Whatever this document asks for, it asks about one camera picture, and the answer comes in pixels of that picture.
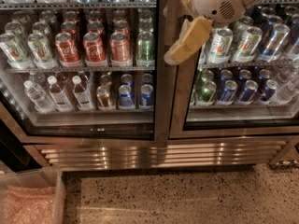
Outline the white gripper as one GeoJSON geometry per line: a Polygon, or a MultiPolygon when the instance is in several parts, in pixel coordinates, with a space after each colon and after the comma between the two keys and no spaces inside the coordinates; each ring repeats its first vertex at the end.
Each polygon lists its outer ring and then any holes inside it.
{"type": "Polygon", "coordinates": [[[242,18],[246,9],[246,0],[179,0],[179,4],[182,15],[199,17],[184,20],[178,40],[164,55],[169,65],[187,61],[208,41],[212,21],[223,27],[242,18]]]}

